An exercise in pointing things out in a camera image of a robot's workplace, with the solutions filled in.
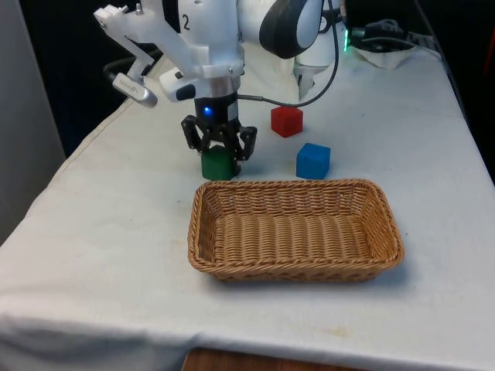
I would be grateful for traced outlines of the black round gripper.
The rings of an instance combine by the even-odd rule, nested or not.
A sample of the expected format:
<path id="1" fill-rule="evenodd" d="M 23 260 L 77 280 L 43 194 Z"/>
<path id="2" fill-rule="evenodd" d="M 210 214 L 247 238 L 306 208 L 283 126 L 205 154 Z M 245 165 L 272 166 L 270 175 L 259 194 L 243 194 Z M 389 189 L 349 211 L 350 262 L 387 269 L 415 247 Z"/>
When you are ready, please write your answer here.
<path id="1" fill-rule="evenodd" d="M 232 93 L 223 97 L 203 97 L 194 100 L 196 117 L 187 115 L 181 127 L 190 149 L 208 152 L 212 132 L 205 124 L 221 125 L 224 147 L 230 157 L 233 172 L 240 172 L 240 162 L 247 161 L 254 152 L 258 129 L 241 124 L 228 124 L 238 121 L 238 95 Z"/>

